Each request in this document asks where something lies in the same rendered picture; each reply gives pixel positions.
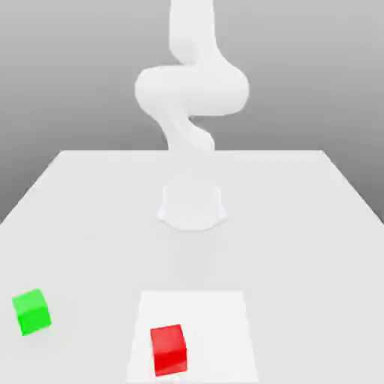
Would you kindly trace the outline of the small green cube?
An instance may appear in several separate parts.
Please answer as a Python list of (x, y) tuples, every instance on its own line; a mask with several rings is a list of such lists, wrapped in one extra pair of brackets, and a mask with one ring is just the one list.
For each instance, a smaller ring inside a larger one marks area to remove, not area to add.
[(47, 301), (40, 289), (14, 296), (12, 304), (22, 336), (40, 331), (52, 324)]

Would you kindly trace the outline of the small red cube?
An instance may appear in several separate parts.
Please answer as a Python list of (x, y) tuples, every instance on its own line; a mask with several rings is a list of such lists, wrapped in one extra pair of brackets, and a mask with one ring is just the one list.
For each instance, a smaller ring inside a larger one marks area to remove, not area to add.
[(156, 377), (188, 370), (188, 349), (180, 324), (151, 328), (150, 336)]

